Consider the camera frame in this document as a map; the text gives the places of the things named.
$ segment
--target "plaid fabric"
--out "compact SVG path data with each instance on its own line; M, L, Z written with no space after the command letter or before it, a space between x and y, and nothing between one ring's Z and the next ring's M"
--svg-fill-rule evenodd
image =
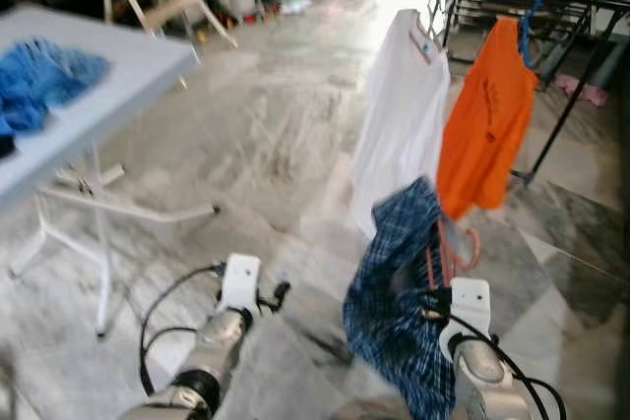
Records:
M420 315L422 307L433 306L423 293L429 288L427 246L435 281L442 285L438 198L420 178L372 212L376 237L344 302L348 343L398 388L415 420L447 419L455 404L455 376L438 344L444 322ZM399 270L406 287L396 291L392 278Z

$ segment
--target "orange t-shirt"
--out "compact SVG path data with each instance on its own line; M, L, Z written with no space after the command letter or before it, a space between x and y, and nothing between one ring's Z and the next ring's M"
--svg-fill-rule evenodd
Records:
M444 131L437 188L444 212L494 209L530 123L536 75L518 50L518 25L499 19L466 76Z

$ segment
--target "gray tile floor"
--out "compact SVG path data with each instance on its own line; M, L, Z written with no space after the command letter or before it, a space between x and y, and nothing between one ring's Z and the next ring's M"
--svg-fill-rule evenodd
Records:
M91 264L50 244L23 280L0 271L0 347L14 361L20 420L114 419L140 401L139 317L175 277L231 252L263 260L263 289L281 278L294 289L283 316L252 334L220 418L330 418L355 399L395 400L345 349L341 302L366 244L347 212L348 172L374 54L398 9L424 5L314 0L300 17L235 30L238 50L211 36L188 90L172 91L103 145L107 162L128 169L115 191L161 209L212 201L222 213L177 227L115 220L116 283L102 343ZM458 44L467 46L463 36L454 36ZM454 77L453 99L461 86ZM555 88L538 94L519 166L535 159L562 100ZM492 288L494 331L526 372L560 388L573 420L612 418L618 397L628 268L617 105L579 103L533 185L514 183L502 209L461 222L481 235L476 275ZM94 239L88 215L54 214ZM33 228L31 206L2 223L5 269ZM216 289L200 278L177 291L154 328L200 324ZM157 344L157 385L190 345L187 334Z

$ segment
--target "white t-shirt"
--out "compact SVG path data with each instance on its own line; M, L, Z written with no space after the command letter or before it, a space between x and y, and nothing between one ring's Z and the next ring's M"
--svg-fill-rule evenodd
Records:
M416 10L392 22L368 76L368 111L352 167L351 210L370 239L372 207L421 175L435 184L450 85L446 53L427 38Z

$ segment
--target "blue towel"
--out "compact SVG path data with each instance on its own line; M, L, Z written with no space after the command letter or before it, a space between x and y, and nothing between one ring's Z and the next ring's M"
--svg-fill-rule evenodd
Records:
M442 321L420 312L435 307L429 288L426 248L442 285L441 215L433 186L420 178L373 209L376 236L363 256L344 302L344 327L352 350L400 391L415 420L446 420L455 406L455 374L442 355ZM404 287L392 278L403 270Z
M0 137L41 130L49 107L68 103L107 69L103 58L45 38L16 44L0 59Z

